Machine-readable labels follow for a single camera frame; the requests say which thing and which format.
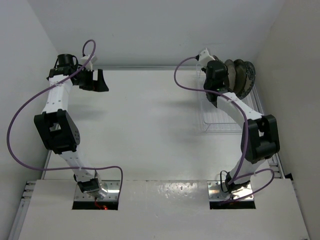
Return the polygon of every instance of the metal mounting plate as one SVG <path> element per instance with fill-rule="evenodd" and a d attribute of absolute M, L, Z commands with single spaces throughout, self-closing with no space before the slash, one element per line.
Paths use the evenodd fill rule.
<path fill-rule="evenodd" d="M 238 190 L 235 190 L 231 193 L 222 192 L 220 187 L 220 181 L 207 181 L 208 185 L 208 193 L 209 193 L 209 201 L 210 202 L 222 202 L 230 199 L 238 199 L 243 196 L 252 194 L 252 187 L 251 183 L 249 183 L 246 187 L 241 187 Z M 224 190 L 227 189 L 225 185 L 225 181 L 222 181 L 222 188 Z M 247 198 L 239 200 L 239 202 L 247 202 L 247 201 L 254 201 L 254 196 L 251 195 Z"/>
<path fill-rule="evenodd" d="M 120 189 L 120 181 L 102 181 L 104 184 L 107 185 L 108 194 L 105 198 L 98 198 L 97 202 L 117 202 L 119 189 Z M 78 185 L 76 185 L 75 193 L 74 193 L 74 202 L 94 202 L 94 197 L 90 196 L 87 193 L 82 193 Z"/>

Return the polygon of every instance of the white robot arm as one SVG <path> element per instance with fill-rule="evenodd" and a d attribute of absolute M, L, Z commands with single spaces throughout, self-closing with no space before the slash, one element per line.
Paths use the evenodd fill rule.
<path fill-rule="evenodd" d="M 95 198 L 103 198 L 108 191 L 99 175 L 94 170 L 82 169 L 91 167 L 84 160 L 80 150 L 80 133 L 75 123 L 68 114 L 69 93 L 73 86 L 95 92 L 108 92 L 103 71 L 92 70 L 92 62 L 87 69 L 83 69 L 71 79 L 58 84 L 61 80 L 77 71 L 79 64 L 75 56 L 70 54 L 60 54 L 57 57 L 57 66 L 50 70 L 47 78 L 50 86 L 57 85 L 49 91 L 46 105 L 41 114 L 34 116 L 35 126 L 40 134 L 44 146 L 62 157 L 73 169 L 74 179 L 83 193 L 88 193 Z"/>
<path fill-rule="evenodd" d="M 245 119 L 243 113 L 232 102 L 243 110 L 248 120 L 248 145 L 245 159 L 242 163 L 240 160 L 237 162 L 236 166 L 227 173 L 225 180 L 227 191 L 231 193 L 246 186 L 250 182 L 251 175 L 249 174 L 256 172 L 266 159 L 279 152 L 277 121 L 274 116 L 264 116 L 241 101 L 254 85 L 255 68 L 251 62 L 228 59 L 223 63 L 216 56 L 210 56 L 207 49 L 202 50 L 196 59 L 202 65 L 202 71 L 206 75 L 203 88 L 227 97 L 207 92 L 207 99 L 242 127 L 242 151 L 245 145 Z M 239 177 L 246 174 L 248 176 L 234 179 L 235 175 Z"/>

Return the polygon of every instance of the dish rack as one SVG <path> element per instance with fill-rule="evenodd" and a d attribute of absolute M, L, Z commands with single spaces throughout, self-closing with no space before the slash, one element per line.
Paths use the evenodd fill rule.
<path fill-rule="evenodd" d="M 196 66 L 197 88 L 203 89 L 206 80 L 206 74 L 201 71 L 201 66 Z M 217 109 L 208 101 L 205 92 L 198 92 L 200 107 L 200 131 L 206 134 L 225 134 L 242 133 L 242 128 L 224 111 Z M 245 104 L 254 110 L 257 110 L 257 104 L 253 92 L 242 100 Z"/>

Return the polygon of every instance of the white table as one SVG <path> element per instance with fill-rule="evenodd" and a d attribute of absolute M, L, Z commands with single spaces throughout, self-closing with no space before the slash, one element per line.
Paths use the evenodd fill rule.
<path fill-rule="evenodd" d="M 109 70 L 104 78 L 110 92 L 75 87 L 68 112 L 87 161 L 123 168 L 118 211 L 72 210 L 72 171 L 48 171 L 35 185 L 20 240 L 308 239 L 289 179 L 256 194 L 256 209 L 210 210 L 206 181 L 235 166 L 241 135 L 201 133 L 197 93 L 178 88 L 172 70 Z M 195 71 L 180 71 L 178 81 L 197 87 Z M 49 168 L 66 166 L 50 156 Z M 99 173 L 120 178 L 117 170 Z M 270 177 L 253 177 L 253 189 Z"/>
<path fill-rule="evenodd" d="M 177 77 L 197 87 L 194 70 Z M 69 97 L 79 146 L 92 166 L 119 165 L 126 180 L 213 180 L 239 160 L 241 135 L 201 134 L 198 93 L 176 86 L 172 70 L 108 70 L 104 79 L 110 92 L 74 87 Z M 48 167 L 67 164 L 53 153 Z M 99 174 L 119 179 L 117 169 Z M 73 173 L 48 171 L 44 179 L 73 179 Z"/>

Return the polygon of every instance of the white wall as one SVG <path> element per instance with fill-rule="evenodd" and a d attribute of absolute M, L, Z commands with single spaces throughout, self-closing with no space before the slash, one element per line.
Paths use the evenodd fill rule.
<path fill-rule="evenodd" d="M 97 42 L 97 65 L 174 66 L 208 47 L 253 60 L 284 0 L 28 0 L 59 52 Z"/>
<path fill-rule="evenodd" d="M 287 0 L 255 62 L 280 157 L 292 172 L 311 239 L 320 239 L 320 1 Z"/>
<path fill-rule="evenodd" d="M 45 77 L 57 51 L 26 0 L 5 0 L 0 6 L 0 239 L 7 239 L 27 180 L 39 172 L 18 165 L 6 145 L 7 128 L 16 110 L 48 86 Z M 46 96 L 27 106 L 14 124 L 11 142 L 16 155 L 41 167 L 46 149 L 33 123 Z"/>

